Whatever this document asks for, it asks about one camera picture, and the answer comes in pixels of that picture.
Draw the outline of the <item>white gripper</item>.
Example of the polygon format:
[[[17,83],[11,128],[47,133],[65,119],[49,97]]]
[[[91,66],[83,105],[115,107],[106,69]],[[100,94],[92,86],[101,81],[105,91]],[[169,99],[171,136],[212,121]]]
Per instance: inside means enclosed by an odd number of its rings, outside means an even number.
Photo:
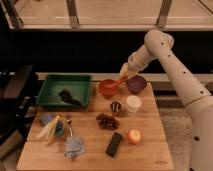
[[[128,58],[127,63],[124,63],[122,65],[122,68],[120,70],[120,76],[129,76],[129,75],[135,75],[138,72],[144,70],[147,67],[145,63],[141,61],[141,57],[138,56],[136,53],[133,53]]]

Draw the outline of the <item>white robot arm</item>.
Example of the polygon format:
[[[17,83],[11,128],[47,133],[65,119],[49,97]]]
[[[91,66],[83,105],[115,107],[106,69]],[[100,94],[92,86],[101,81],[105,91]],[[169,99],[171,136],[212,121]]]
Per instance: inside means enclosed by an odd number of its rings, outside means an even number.
[[[144,44],[133,52],[120,70],[131,78],[157,59],[193,123],[189,171],[213,171],[213,95],[175,56],[174,39],[160,30],[150,30]]]

